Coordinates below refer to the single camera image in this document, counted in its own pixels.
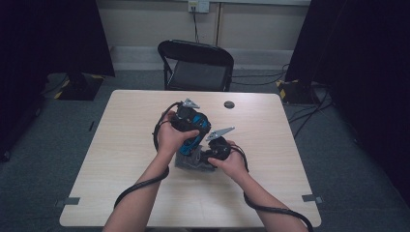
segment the wall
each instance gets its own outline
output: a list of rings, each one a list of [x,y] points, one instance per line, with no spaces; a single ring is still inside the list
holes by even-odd
[[[211,2],[208,14],[196,14],[202,43],[238,49],[294,49],[308,1],[232,2]],[[168,39],[194,41],[187,1],[104,0],[98,5],[109,45],[157,46]]]

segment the black chair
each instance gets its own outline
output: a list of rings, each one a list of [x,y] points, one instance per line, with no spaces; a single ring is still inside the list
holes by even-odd
[[[165,90],[229,91],[234,61],[226,50],[209,44],[169,40],[160,43],[158,52],[163,60]],[[173,70],[168,60],[177,61]]]

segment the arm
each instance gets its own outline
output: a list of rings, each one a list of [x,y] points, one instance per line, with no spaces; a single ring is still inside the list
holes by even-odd
[[[163,122],[168,121],[173,113],[170,111],[165,115]],[[160,176],[183,142],[188,138],[197,136],[197,134],[197,130],[179,132],[172,128],[169,123],[162,124],[158,134],[158,153],[136,182],[140,183]],[[157,182],[126,195],[111,213],[103,231],[144,231],[154,207],[160,184],[161,182]]]
[[[271,193],[262,188],[247,172],[241,155],[232,151],[226,160],[209,158],[208,162],[223,170],[223,172],[236,182],[249,200],[256,205],[288,209],[286,205],[277,200]],[[267,231],[308,231],[305,225],[295,217],[256,211]]]

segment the hand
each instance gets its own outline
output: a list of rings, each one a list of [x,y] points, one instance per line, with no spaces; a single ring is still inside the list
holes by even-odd
[[[235,145],[233,141],[227,141],[231,146]],[[212,165],[219,167],[223,172],[232,178],[235,182],[238,182],[238,179],[241,178],[244,174],[248,174],[245,169],[245,163],[242,159],[241,154],[237,151],[231,150],[229,157],[226,160],[219,160],[214,158],[208,158],[208,162]]]
[[[160,131],[158,132],[159,149],[158,154],[168,154],[173,156],[183,145],[184,141],[199,135],[199,130],[180,132],[171,126],[168,121],[175,115],[175,112],[169,110],[163,117]]]

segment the black curtain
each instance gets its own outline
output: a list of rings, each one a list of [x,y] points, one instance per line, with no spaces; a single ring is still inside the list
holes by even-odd
[[[46,77],[72,70],[114,76],[95,0],[1,1],[0,152]]]
[[[361,145],[410,205],[408,9],[405,0],[312,0],[286,80],[331,85]]]

